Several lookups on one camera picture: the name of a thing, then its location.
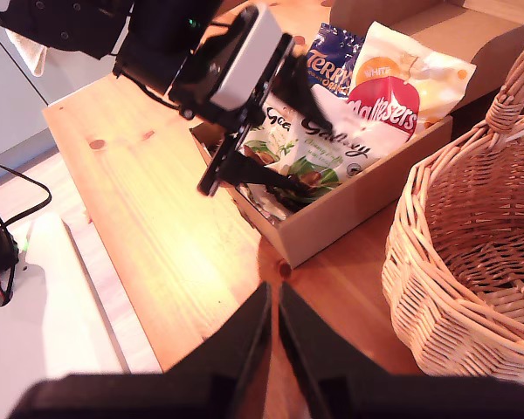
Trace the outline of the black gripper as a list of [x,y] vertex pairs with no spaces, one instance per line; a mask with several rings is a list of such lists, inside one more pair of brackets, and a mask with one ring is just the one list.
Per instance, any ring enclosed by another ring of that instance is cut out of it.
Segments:
[[305,55],[287,54],[293,48],[293,37],[284,34],[259,82],[247,101],[236,110],[224,110],[208,99],[197,98],[199,85],[175,82],[169,98],[180,106],[179,113],[191,113],[223,130],[223,139],[203,173],[197,189],[205,196],[213,196],[222,182],[238,186],[251,183],[288,189],[304,194],[307,186],[289,177],[258,164],[251,157],[242,155],[238,148],[253,127],[260,126],[265,119],[263,105],[272,86],[272,94],[293,110],[310,119],[318,127],[331,131],[332,124],[326,119],[311,92]]

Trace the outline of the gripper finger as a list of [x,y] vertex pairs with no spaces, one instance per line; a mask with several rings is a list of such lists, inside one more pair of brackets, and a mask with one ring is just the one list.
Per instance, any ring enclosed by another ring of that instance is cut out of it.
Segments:
[[271,286],[264,282],[217,332],[166,373],[169,418],[263,416],[271,314]]
[[377,390],[388,373],[337,334],[287,283],[279,336],[312,418],[384,418]]

